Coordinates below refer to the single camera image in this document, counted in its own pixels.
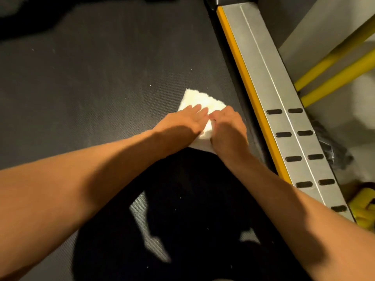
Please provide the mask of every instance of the treadmill belt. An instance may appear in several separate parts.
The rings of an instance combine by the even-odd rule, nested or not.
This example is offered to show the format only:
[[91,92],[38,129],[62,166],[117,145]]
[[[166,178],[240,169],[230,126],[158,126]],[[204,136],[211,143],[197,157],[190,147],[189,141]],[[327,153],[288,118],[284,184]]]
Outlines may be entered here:
[[[238,111],[251,152],[272,167],[203,0],[70,1],[45,10],[29,0],[0,19],[39,20],[0,42],[0,168],[143,132],[177,111],[187,88]],[[61,8],[51,27],[33,27]],[[291,268],[303,273],[245,188],[217,156],[188,148],[151,166],[22,280],[273,279]]]

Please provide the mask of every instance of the hand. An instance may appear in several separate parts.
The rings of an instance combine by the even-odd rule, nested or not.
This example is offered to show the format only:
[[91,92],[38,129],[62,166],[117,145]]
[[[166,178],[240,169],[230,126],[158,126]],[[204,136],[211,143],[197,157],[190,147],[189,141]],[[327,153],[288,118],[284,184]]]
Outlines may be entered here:
[[209,117],[208,108],[197,104],[175,113],[169,113],[154,128],[160,135],[163,157],[189,146],[204,130]]
[[214,111],[209,115],[209,119],[213,128],[211,143],[224,164],[250,154],[246,126],[240,114],[235,112],[231,106],[227,106],[221,111]]

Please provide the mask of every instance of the black rubber grip strip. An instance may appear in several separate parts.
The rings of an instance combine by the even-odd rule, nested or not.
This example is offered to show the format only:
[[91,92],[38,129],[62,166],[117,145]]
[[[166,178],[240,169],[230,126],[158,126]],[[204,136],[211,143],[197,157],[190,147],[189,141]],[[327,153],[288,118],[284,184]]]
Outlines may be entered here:
[[313,154],[313,155],[308,155],[307,158],[309,160],[321,160],[324,158],[323,154]]
[[292,133],[290,132],[277,132],[276,137],[281,138],[281,137],[291,137]]
[[298,189],[305,189],[307,187],[312,187],[312,182],[311,181],[301,181],[296,183],[296,187]]
[[267,110],[267,114],[280,114],[282,113],[281,109],[269,109]]
[[289,108],[288,112],[289,113],[303,113],[303,109],[302,108]]
[[292,156],[292,157],[285,157],[287,162],[298,162],[302,160],[301,156]]
[[299,136],[311,136],[312,134],[314,134],[314,132],[312,130],[305,130],[305,131],[298,131],[297,134]]
[[335,212],[345,212],[348,207],[346,207],[345,205],[340,205],[340,206],[334,206],[334,207],[331,207],[332,210],[334,210]]
[[334,183],[335,183],[335,180],[331,178],[319,180],[320,185],[329,185],[329,184],[334,184]]

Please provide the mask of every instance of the white wall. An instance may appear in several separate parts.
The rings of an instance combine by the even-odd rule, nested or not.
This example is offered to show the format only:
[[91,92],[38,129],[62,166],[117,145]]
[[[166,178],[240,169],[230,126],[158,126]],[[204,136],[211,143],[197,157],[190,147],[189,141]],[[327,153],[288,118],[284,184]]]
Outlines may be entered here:
[[[355,29],[375,14],[375,0],[317,0],[280,47],[293,81],[306,73]],[[375,48],[375,35],[305,87],[306,94]],[[340,183],[375,181],[375,69],[309,106],[331,135],[355,158]]]

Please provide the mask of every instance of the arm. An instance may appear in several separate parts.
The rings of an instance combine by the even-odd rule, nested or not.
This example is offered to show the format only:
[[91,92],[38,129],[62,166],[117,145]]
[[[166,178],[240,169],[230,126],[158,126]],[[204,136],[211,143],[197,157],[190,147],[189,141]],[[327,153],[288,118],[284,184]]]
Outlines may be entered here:
[[370,280],[375,235],[280,179],[248,151],[246,127],[231,107],[210,114],[212,144],[314,280]]
[[153,130],[0,171],[0,278],[43,259],[155,161],[187,147],[208,109],[188,106]]

